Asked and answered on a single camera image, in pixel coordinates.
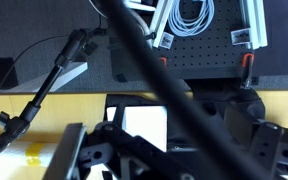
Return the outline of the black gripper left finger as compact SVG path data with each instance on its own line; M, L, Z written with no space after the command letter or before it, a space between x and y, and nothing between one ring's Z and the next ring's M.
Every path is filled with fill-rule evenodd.
M65 127L43 180L82 180L77 157L85 135L86 127L82 123Z

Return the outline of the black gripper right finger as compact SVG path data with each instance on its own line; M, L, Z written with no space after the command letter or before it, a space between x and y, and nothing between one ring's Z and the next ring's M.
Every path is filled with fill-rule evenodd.
M244 151L269 174L266 180L283 180L277 173L278 145L283 130L280 126L235 107L228 107L225 126Z

